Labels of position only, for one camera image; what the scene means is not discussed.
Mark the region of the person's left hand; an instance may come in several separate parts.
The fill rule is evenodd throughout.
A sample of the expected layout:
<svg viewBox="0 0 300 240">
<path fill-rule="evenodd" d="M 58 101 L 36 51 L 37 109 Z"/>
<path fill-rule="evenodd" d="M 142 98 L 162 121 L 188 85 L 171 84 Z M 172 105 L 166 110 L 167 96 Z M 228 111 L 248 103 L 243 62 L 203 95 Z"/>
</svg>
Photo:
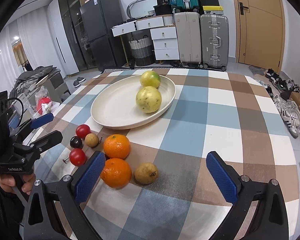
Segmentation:
<svg viewBox="0 0 300 240">
<path fill-rule="evenodd" d="M 36 180 L 36 175 L 33 173 L 31 175 L 24 175 L 23 181 L 24 184 L 21 187 L 21 190 L 30 195 L 34 181 Z M 15 193 L 13 187 L 15 187 L 15 179 L 12 175 L 2 174 L 0 175 L 0 187 L 8 193 Z"/>
</svg>

